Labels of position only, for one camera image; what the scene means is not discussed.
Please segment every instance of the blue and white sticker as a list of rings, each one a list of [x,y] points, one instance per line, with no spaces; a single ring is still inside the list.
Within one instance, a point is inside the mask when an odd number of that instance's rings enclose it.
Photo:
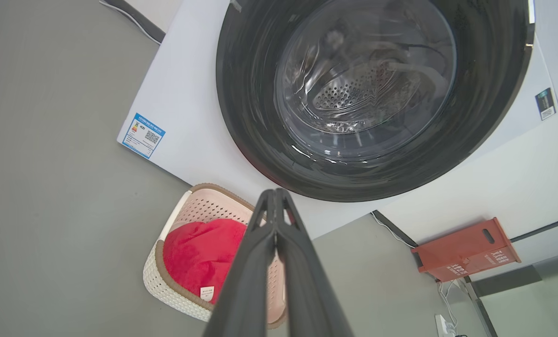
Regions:
[[[123,145],[150,159],[165,132],[139,113],[135,114],[125,134]]]

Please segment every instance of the white cable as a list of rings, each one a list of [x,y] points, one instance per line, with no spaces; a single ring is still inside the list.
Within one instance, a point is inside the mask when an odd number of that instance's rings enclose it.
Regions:
[[[107,2],[104,2],[103,0],[99,0],[99,2],[102,5],[104,5],[108,8],[112,8],[112,9],[118,11],[119,13],[125,15],[129,20],[133,21],[133,23],[135,23],[135,25],[138,26],[138,28],[142,31],[142,33],[144,33],[150,40],[154,41],[157,45],[161,44],[159,41],[155,40],[155,38],[150,36],[150,34],[148,34],[146,32],[146,30],[144,30],[144,28],[133,18],[133,16],[129,15],[129,13],[127,13],[126,11],[124,11],[124,10],[118,8],[118,7],[113,6],[112,4],[108,4]]]
[[[450,307],[450,302],[448,301],[448,294],[450,293],[450,288],[454,284],[454,281],[450,282],[450,286],[448,286],[448,290],[446,290],[446,294],[443,294],[443,282],[440,283],[439,288],[437,291],[439,292],[439,296],[444,303],[446,303],[446,307],[448,308],[448,314],[450,315],[450,320],[452,320],[452,324],[454,324],[454,334],[457,335],[457,327],[458,327],[458,320],[454,313],[452,312],[452,308]]]
[[[395,233],[392,232],[391,228],[389,228],[386,224],[382,223],[381,221],[379,221],[379,219],[377,219],[377,216],[375,216],[375,214],[373,214],[371,212],[371,215],[373,216],[373,219],[375,219],[375,221],[377,221],[377,224],[380,224],[381,226],[384,226],[385,228],[387,228],[389,230],[390,233],[392,233],[393,237],[395,237],[395,239],[397,241],[403,242],[405,245],[407,245],[410,248],[416,248],[414,246],[408,245],[408,243],[406,243],[406,241],[402,240],[401,237],[397,236]]]

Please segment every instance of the black label sticker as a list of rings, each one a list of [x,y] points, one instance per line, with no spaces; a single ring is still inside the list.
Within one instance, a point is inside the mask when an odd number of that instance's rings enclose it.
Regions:
[[[537,100],[537,107],[542,121],[556,113],[556,107],[553,104],[553,96],[551,95],[551,88],[547,88],[535,96]]]

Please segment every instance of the washing machine door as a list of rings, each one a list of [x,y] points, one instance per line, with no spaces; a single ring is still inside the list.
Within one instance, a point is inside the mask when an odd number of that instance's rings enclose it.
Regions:
[[[237,0],[217,90],[243,155],[329,201],[443,175],[504,117],[530,57],[527,0]]]

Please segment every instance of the red towel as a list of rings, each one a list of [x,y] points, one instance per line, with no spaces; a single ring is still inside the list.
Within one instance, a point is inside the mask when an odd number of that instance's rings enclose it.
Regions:
[[[163,261],[170,277],[215,304],[245,229],[244,224],[232,219],[192,222],[176,228],[163,246]]]

